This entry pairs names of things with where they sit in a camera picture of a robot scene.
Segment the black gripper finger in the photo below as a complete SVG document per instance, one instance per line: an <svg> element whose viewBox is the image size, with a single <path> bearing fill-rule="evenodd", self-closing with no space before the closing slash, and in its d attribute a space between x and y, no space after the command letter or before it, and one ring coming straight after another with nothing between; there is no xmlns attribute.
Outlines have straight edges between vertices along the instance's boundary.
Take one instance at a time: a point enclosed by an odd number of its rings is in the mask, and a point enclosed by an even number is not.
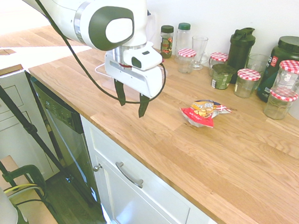
<svg viewBox="0 0 299 224"><path fill-rule="evenodd" d="M118 96L118 100L120 102L120 105L124 106L126 103L126 96L124 92L124 85L122 82L114 79L114 85L115 85L115 91Z"/></svg>
<svg viewBox="0 0 299 224"><path fill-rule="evenodd" d="M139 115L139 118L141 118L144 116L144 114L146 112L146 109L150 102L150 98L143 94L140 94L139 100L140 100L140 104L139 104L139 109L138 109L138 115Z"/></svg>

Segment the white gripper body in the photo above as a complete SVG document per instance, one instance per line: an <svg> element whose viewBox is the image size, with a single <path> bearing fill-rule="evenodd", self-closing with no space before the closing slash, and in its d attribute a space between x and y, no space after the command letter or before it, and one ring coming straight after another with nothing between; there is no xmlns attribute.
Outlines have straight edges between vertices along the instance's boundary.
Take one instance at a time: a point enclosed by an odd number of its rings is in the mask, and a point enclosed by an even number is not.
<svg viewBox="0 0 299 224"><path fill-rule="evenodd" d="M105 54L105 71L108 76L147 97L156 96L163 86L162 71L158 65L147 70L126 68L113 59L111 51Z"/></svg>

